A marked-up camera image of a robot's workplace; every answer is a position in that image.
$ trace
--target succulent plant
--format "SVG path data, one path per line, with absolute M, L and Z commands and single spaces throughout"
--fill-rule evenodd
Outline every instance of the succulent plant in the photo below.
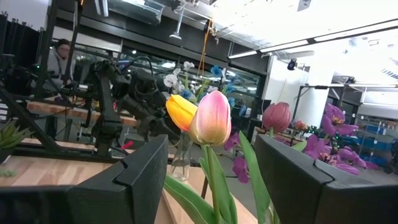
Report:
M 20 131 L 19 127 L 16 127 L 16 121 L 8 121 L 0 130 L 0 150 L 18 145 L 24 138 L 31 134 L 28 128 Z

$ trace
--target man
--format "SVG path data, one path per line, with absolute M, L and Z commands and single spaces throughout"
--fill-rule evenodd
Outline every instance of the man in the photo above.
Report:
M 63 76 L 67 68 L 68 57 L 70 51 L 70 43 L 66 39 L 60 39 L 55 46 L 50 49 L 49 60 L 47 62 L 47 71 L 53 72 L 52 81 L 60 88 L 63 85 Z M 72 60 L 70 66 L 70 75 L 68 83 L 73 80 L 73 71 L 75 69 L 75 62 Z M 51 83 L 46 80 L 43 86 L 46 90 L 55 91 Z

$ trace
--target floor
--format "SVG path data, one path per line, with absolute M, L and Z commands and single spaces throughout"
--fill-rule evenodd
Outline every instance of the floor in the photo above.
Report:
M 44 127 L 44 121 L 37 122 L 39 126 Z M 65 122 L 63 119 L 60 119 L 58 122 L 58 131 L 60 131 L 58 138 L 62 140 L 63 137 L 63 127 Z M 77 125 L 72 125 L 71 133 L 70 133 L 70 141 L 76 141 L 76 136 L 79 132 Z M 137 139 L 142 140 L 140 136 L 138 136 L 134 131 L 129 130 L 127 133 L 127 129 L 124 129 L 125 138 Z M 88 138 L 82 137 L 80 142 L 86 142 Z M 222 147 L 214 148 L 216 153 L 225 153 Z M 174 153 L 175 148 L 170 148 L 170 153 Z M 193 145 L 192 147 L 192 159 L 196 161 L 203 156 L 202 150 Z M 226 176 L 234 176 L 232 171 L 233 162 L 230 158 L 219 156 L 220 163 L 224 169 Z M 365 170 L 360 169 L 360 177 L 367 179 L 375 184 L 398 184 L 398 175 L 395 174 L 386 174 L 382 169 L 378 170 Z M 254 196 L 251 188 L 251 184 L 242 184 L 236 178 L 227 178 L 227 183 L 229 190 L 231 193 L 253 214 L 256 216 L 256 205 L 254 202 Z

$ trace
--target potted plant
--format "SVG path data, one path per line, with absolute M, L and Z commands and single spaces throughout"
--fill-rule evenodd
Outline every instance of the potted plant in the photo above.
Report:
M 20 131 L 19 127 L 16 127 L 16 121 L 8 121 L 0 129 L 0 164 L 5 163 L 11 157 L 14 148 L 30 134 L 29 129 Z

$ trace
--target tulip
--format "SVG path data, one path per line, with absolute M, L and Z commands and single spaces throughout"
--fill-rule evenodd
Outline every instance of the tulip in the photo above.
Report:
M 220 91 L 207 94 L 189 128 L 189 136 L 197 144 L 223 145 L 231 134 L 231 108 Z
M 289 104 L 280 102 L 267 107 L 262 115 L 262 123 L 271 132 L 281 133 L 286 130 L 292 121 Z
M 198 107 L 180 95 L 172 95 L 166 101 L 166 109 L 175 125 L 188 131 Z

